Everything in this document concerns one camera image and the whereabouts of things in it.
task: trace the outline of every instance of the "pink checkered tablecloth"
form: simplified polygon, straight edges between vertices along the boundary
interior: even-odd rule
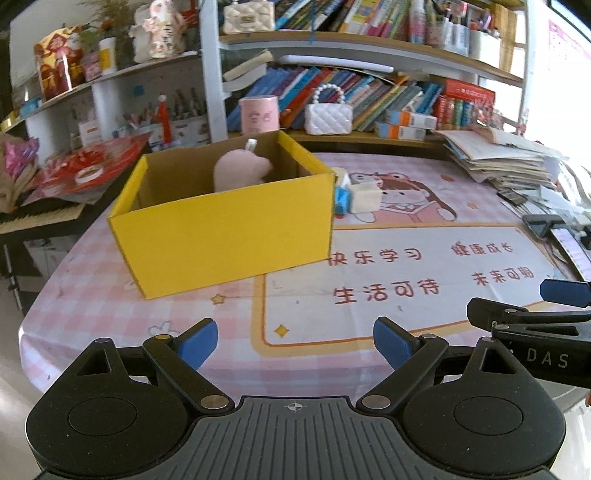
[[[500,203],[493,188],[474,183],[450,162],[388,155],[318,154],[330,166],[360,178],[378,176],[414,185],[439,203],[441,222],[515,223],[517,217]],[[335,224],[376,223],[379,215],[347,215]],[[433,221],[423,219],[414,221]],[[219,327],[219,344],[200,372],[227,394],[359,395],[390,370],[376,350],[265,356],[254,347],[252,302],[256,280],[249,278],[144,300],[136,288],[109,230],[106,213],[82,236],[39,295],[20,329],[22,367],[30,381],[45,391],[94,339],[110,337],[117,346],[141,345],[158,333],[188,329],[204,317]],[[224,298],[223,303],[214,298]],[[452,333],[450,343],[474,344],[476,329]]]

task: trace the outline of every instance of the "stack of papers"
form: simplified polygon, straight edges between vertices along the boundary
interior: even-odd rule
[[[474,181],[491,182],[497,189],[555,189],[562,155],[523,137],[492,128],[439,131],[453,159]]]

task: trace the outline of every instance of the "yellow cardboard box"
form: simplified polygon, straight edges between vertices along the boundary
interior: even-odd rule
[[[267,183],[213,192],[213,168],[245,137],[142,157],[109,224],[147,299],[328,258],[334,175],[287,134],[254,136]]]

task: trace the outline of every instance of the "tape roll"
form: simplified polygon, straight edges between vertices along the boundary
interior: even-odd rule
[[[105,169],[103,167],[97,165],[86,167],[76,174],[74,180],[77,184],[88,183],[89,181],[99,178],[104,171]]]

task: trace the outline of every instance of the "pen holder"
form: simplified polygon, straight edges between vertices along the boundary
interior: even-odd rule
[[[501,63],[501,39],[479,30],[470,31],[469,56],[471,59],[480,60],[499,68]]]
[[[435,48],[451,43],[452,23],[447,18],[435,20],[427,24],[425,43]]]
[[[444,18],[427,26],[427,45],[467,57],[469,33],[468,27]]]

